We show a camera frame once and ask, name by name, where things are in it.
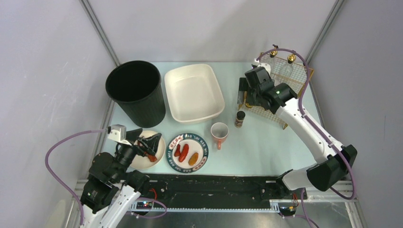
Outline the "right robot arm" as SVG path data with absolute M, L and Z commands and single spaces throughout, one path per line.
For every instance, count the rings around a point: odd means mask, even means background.
M 269 67 L 257 66 L 242 78 L 247 83 L 247 95 L 254 105 L 269 110 L 283 120 L 309 149 L 316 163 L 290 170 L 277 178 L 287 190 L 314 187 L 320 191 L 331 189 L 351 170 L 357 157 L 353 145 L 343 145 L 334 139 L 312 116 L 299 105 L 296 92 L 286 83 L 275 85 Z

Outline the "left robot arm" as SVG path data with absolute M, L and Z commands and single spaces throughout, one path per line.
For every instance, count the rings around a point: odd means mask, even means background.
M 127 131 L 123 125 L 107 129 L 109 140 L 116 142 L 114 155 L 96 155 L 89 168 L 80 202 L 82 228 L 115 228 L 130 206 L 150 189 L 150 177 L 127 169 L 137 156 L 155 155 L 161 133 L 142 136 L 143 129 Z

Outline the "glass oil bottle gold spout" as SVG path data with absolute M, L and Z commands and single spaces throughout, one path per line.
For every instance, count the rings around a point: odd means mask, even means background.
M 273 48 L 274 50 L 269 52 L 269 58 L 268 58 L 268 64 L 270 66 L 270 75 L 273 73 L 273 70 L 275 68 L 276 65 L 276 56 L 278 54 L 278 45 L 273 44 Z

